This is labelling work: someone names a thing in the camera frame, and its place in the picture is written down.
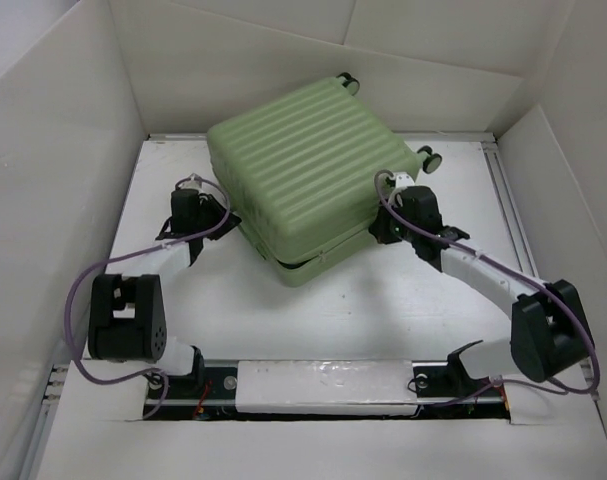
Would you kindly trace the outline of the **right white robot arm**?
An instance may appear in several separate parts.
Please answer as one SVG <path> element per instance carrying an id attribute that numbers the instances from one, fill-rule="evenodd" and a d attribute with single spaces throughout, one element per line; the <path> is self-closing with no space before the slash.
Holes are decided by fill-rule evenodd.
<path id="1" fill-rule="evenodd" d="M 409 243 L 415 255 L 494 304 L 508 338 L 477 340 L 447 357 L 456 393 L 514 383 L 555 395 L 594 395 L 601 371 L 580 295 L 566 280 L 544 281 L 485 253 L 464 230 L 444 224 L 434 192 L 403 185 L 388 171 L 375 179 L 379 209 L 369 231 L 384 245 Z"/>

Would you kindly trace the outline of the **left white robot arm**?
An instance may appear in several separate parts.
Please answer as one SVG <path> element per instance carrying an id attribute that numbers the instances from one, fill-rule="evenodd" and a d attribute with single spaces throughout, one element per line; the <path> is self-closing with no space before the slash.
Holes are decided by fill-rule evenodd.
<path id="1" fill-rule="evenodd" d="M 156 237 L 161 248 L 144 254 L 123 273 L 104 273 L 92 284 L 87 348 L 94 360 L 139 361 L 171 377 L 184 396 L 205 387 L 200 350 L 168 334 L 163 288 L 191 267 L 208 240 L 238 227 L 241 218 L 211 194 L 195 187 L 177 188 L 170 196 L 171 215 Z"/>

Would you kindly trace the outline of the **green hard-shell suitcase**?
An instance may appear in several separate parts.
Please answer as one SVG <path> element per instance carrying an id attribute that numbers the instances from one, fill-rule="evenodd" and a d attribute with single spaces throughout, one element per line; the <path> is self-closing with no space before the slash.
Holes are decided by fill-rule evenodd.
<path id="1" fill-rule="evenodd" d="M 359 87 L 347 72 L 327 77 L 207 132 L 243 235 L 289 287 L 373 244 L 377 172 L 417 178 L 442 162 L 393 133 L 357 99 Z"/>

